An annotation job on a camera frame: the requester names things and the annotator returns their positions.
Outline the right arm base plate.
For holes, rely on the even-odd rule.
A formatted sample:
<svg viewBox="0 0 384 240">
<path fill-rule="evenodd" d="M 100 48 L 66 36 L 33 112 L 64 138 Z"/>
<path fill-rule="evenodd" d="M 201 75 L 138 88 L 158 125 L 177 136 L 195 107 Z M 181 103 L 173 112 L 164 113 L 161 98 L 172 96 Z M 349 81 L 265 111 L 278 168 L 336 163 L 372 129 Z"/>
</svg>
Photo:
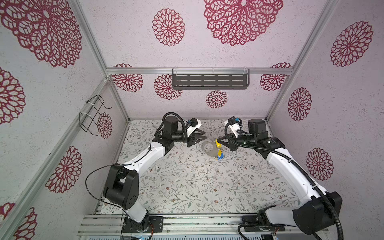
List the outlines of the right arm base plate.
<svg viewBox="0 0 384 240">
<path fill-rule="evenodd" d="M 246 232 L 279 232 L 286 230 L 285 226 L 276 226 L 268 220 L 259 219 L 257 215 L 242 216 L 242 221 L 246 225 L 244 227 Z"/>
</svg>

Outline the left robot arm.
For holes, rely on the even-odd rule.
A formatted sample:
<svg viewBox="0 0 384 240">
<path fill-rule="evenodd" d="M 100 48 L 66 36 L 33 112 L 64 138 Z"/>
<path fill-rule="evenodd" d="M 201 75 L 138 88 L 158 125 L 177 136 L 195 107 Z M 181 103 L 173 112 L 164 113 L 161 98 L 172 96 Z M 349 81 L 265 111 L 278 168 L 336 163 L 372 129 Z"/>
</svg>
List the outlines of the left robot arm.
<svg viewBox="0 0 384 240">
<path fill-rule="evenodd" d="M 129 220 L 145 227 L 149 222 L 149 212 L 138 202 L 140 177 L 157 160 L 168 154 L 175 143 L 184 143 L 189 148 L 205 140 L 207 137 L 200 130 L 201 126 L 202 121 L 196 118 L 184 121 L 176 113 L 166 113 L 145 150 L 124 164 L 110 167 L 103 197 L 119 206 Z"/>
</svg>

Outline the blue key tag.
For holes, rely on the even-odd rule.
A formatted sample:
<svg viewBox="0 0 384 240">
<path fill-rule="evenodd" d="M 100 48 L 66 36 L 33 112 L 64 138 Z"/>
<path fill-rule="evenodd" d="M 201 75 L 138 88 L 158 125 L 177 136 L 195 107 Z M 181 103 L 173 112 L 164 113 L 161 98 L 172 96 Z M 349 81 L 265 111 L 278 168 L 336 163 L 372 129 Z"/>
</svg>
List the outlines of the blue key tag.
<svg viewBox="0 0 384 240">
<path fill-rule="evenodd" d="M 216 157 L 216 160 L 217 161 L 220 161 L 220 160 L 222 160 L 224 158 L 224 154 L 222 153 L 222 152 L 218 152 L 218 155 L 217 155 L 217 157 Z"/>
</svg>

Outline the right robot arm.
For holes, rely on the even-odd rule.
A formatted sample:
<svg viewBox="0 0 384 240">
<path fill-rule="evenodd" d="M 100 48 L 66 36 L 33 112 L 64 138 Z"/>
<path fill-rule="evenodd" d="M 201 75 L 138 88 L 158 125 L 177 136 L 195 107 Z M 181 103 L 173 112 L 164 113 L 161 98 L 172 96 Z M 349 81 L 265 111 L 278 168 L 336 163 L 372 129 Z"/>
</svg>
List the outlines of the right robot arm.
<svg viewBox="0 0 384 240">
<path fill-rule="evenodd" d="M 318 184 L 291 156 L 286 146 L 276 137 L 269 136 L 266 123 L 262 119 L 248 121 L 248 131 L 243 131 L 242 121 L 232 117 L 225 121 L 224 137 L 217 142 L 230 151 L 238 148 L 251 149 L 261 154 L 268 164 L 273 165 L 292 187 L 300 204 L 297 208 L 270 206 L 257 213 L 254 224 L 240 225 L 238 230 L 247 227 L 276 231 L 285 227 L 296 227 L 306 235 L 320 239 L 318 232 L 335 226 L 337 238 L 344 239 L 344 231 L 339 214 L 343 203 L 337 192 L 329 192 Z"/>
</svg>

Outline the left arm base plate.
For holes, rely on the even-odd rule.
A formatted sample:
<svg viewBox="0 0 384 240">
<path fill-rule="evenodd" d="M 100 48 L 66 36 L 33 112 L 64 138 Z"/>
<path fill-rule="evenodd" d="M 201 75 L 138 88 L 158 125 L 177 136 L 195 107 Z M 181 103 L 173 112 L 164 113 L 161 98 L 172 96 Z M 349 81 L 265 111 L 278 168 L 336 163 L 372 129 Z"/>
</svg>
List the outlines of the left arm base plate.
<svg viewBox="0 0 384 240">
<path fill-rule="evenodd" d="M 164 217 L 147 216 L 137 223 L 126 217 L 122 226 L 122 233 L 161 233 L 164 226 Z"/>
</svg>

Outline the yellow key tag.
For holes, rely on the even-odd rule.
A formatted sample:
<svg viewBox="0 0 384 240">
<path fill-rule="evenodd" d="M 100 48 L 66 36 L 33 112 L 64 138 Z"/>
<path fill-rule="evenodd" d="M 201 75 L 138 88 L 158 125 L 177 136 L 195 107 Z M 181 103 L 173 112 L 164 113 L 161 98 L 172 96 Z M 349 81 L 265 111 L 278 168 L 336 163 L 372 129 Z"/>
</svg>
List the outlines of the yellow key tag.
<svg viewBox="0 0 384 240">
<path fill-rule="evenodd" d="M 216 140 L 216 146 L 217 146 L 218 149 L 222 148 L 222 145 L 218 142 L 218 140 Z"/>
</svg>

